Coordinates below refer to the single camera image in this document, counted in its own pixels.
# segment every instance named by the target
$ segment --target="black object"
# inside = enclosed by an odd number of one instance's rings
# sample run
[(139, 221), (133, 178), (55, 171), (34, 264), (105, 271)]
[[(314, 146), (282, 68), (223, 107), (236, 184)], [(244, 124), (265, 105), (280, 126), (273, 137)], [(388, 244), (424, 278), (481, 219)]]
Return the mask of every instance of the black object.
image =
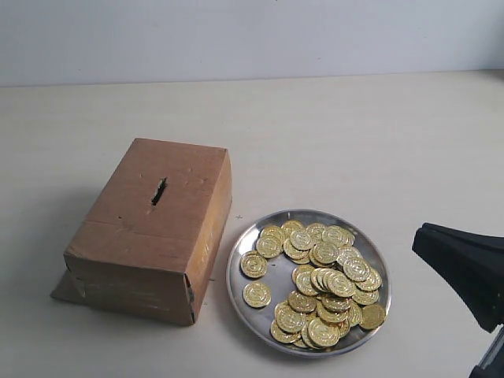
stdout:
[[(487, 332), (504, 322), (504, 238), (425, 223), (413, 251), (458, 293)], [(469, 378), (504, 377), (504, 328)]]

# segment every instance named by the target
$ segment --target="brown cardboard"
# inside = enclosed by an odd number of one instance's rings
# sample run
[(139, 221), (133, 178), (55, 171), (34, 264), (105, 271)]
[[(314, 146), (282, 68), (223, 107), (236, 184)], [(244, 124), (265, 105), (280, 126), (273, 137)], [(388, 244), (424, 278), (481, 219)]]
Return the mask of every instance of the brown cardboard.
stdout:
[(231, 186), (225, 149), (136, 139), (65, 250), (51, 296), (193, 324)]

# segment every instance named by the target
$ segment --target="table surface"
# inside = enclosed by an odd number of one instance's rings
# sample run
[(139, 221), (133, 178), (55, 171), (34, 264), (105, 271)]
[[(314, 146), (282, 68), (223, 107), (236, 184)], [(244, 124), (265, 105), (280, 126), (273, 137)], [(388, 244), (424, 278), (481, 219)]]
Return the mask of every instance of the table surface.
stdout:
[[(493, 335), (411, 244), (425, 221), (502, 235), (503, 103), (499, 72), (0, 89), (0, 375), (467, 377)], [(234, 202), (193, 327), (49, 298), (137, 136), (231, 153)], [(346, 219), (386, 259), (389, 318), (349, 354), (281, 354), (228, 299), (232, 244), (288, 208)]]

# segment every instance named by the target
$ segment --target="white wall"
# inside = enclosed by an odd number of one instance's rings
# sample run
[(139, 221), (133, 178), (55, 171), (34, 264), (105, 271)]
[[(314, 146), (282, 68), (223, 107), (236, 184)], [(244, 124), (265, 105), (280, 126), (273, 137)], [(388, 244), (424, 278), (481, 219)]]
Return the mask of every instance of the white wall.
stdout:
[(0, 0), (0, 86), (496, 68), (502, 0)]

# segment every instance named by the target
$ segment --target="stack of coins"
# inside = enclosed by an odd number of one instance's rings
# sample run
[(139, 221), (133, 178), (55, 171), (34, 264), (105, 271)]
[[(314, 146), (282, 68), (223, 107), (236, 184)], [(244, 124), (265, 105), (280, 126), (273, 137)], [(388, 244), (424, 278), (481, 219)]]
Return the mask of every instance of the stack of coins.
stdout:
[[(288, 220), (282, 227), (261, 231), (256, 250), (242, 256), (245, 276), (256, 279), (267, 272), (268, 259), (287, 255), (299, 266), (292, 272), (297, 288), (275, 307), (271, 335), (279, 343), (299, 348), (331, 350), (352, 327), (372, 330), (385, 321), (380, 298), (380, 274), (353, 246), (354, 234), (336, 225), (313, 223), (305, 227)], [(271, 302), (271, 291), (258, 281), (243, 290), (254, 308)]]

